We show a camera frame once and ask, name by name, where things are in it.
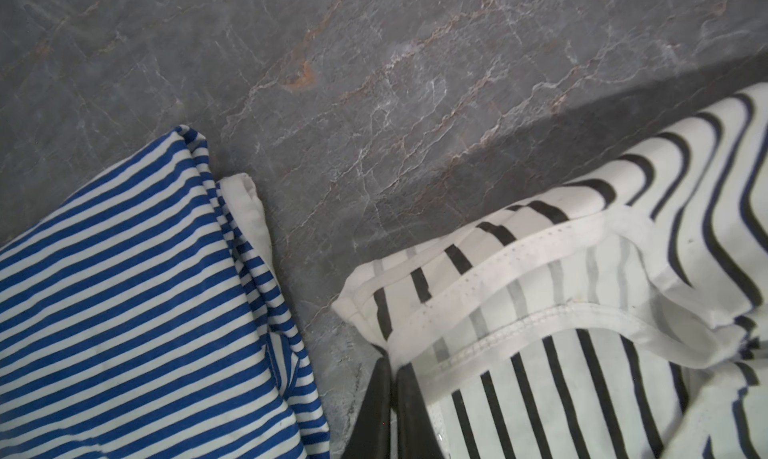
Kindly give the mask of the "black white striped tank top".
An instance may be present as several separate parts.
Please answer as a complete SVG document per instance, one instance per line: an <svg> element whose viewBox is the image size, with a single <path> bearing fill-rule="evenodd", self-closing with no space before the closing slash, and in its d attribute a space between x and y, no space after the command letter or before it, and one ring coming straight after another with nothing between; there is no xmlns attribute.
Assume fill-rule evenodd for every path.
<svg viewBox="0 0 768 459"><path fill-rule="evenodd" d="M767 454L767 87L359 266L334 311L412 365L442 458Z"/></svg>

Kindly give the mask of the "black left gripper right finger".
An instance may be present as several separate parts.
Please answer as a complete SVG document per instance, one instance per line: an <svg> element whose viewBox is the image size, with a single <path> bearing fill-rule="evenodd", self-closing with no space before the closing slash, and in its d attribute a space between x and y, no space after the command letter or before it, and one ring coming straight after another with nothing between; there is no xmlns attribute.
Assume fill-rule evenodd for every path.
<svg viewBox="0 0 768 459"><path fill-rule="evenodd" d="M397 451L399 458L442 458L442 450L431 424L412 365L400 368L395 381Z"/></svg>

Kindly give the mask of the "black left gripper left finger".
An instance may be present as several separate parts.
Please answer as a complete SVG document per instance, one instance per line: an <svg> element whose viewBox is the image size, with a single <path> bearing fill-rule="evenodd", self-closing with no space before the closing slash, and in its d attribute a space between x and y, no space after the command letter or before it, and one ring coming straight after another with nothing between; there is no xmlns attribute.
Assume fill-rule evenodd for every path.
<svg viewBox="0 0 768 459"><path fill-rule="evenodd" d="M343 459L388 459L391 435L391 372L387 357L377 360Z"/></svg>

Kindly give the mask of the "blue white striped tank top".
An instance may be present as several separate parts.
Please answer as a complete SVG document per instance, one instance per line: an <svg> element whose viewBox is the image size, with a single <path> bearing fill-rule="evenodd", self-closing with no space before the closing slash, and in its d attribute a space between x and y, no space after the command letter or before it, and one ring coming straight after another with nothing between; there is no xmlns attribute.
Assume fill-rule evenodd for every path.
<svg viewBox="0 0 768 459"><path fill-rule="evenodd" d="M5 458L326 458L245 174L177 127L1 250Z"/></svg>

